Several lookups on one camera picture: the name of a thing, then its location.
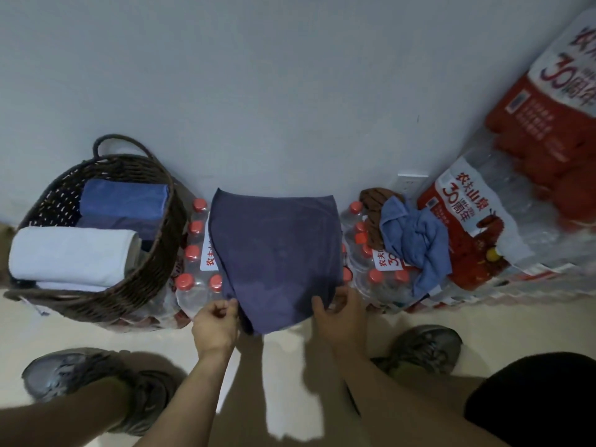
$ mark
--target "forearm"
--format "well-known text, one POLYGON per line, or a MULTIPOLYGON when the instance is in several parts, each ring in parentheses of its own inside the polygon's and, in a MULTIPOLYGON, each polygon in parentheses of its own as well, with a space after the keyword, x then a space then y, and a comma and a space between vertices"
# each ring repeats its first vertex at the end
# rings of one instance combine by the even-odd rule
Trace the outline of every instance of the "forearm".
POLYGON ((463 415, 400 386, 354 350, 337 350, 335 355, 373 446, 398 441, 421 447, 505 446, 463 415))
POLYGON ((231 350, 203 353, 138 447, 206 447, 231 350))

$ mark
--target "white wall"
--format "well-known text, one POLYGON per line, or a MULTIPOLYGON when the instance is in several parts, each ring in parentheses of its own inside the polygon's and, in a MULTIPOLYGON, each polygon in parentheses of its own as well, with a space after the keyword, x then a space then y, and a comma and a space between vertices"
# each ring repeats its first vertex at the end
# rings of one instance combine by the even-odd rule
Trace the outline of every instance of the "white wall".
POLYGON ((112 132, 207 197, 435 173, 590 1, 2 0, 0 219, 112 132))

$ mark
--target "light blue rag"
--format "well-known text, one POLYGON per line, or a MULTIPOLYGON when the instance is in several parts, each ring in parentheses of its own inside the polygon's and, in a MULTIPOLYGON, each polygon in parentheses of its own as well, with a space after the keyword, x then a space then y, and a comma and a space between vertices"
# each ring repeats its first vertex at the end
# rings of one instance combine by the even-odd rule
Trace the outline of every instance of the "light blue rag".
POLYGON ((418 210, 391 196, 381 209, 379 227, 385 249, 421 270, 413 282, 414 298, 426 295, 451 274, 447 227, 428 207, 418 210))
POLYGON ((167 201, 167 185, 91 179, 83 188, 79 211, 82 216, 157 220, 163 217, 167 201))

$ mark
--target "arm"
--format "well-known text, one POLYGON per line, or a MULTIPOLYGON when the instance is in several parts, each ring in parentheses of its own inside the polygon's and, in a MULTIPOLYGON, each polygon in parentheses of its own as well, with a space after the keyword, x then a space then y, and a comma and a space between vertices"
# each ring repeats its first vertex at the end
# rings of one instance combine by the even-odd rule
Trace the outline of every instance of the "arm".
POLYGON ((337 289, 338 305, 326 312, 321 298, 312 305, 320 335, 332 345, 340 374, 356 401, 373 446, 404 445, 504 447, 482 428, 400 386, 366 357, 366 318, 359 294, 337 289))
POLYGON ((212 301, 194 318, 197 365, 137 447, 207 447, 219 391, 238 337, 238 301, 212 301))

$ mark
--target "black shorts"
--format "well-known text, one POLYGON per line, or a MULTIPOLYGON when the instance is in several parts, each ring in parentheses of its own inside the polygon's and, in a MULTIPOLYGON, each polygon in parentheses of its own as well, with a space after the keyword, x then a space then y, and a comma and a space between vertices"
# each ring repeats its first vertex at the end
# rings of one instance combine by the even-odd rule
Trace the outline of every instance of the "black shorts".
POLYGON ((512 447, 594 445, 596 361, 576 353, 517 360, 468 398, 467 420, 512 447))

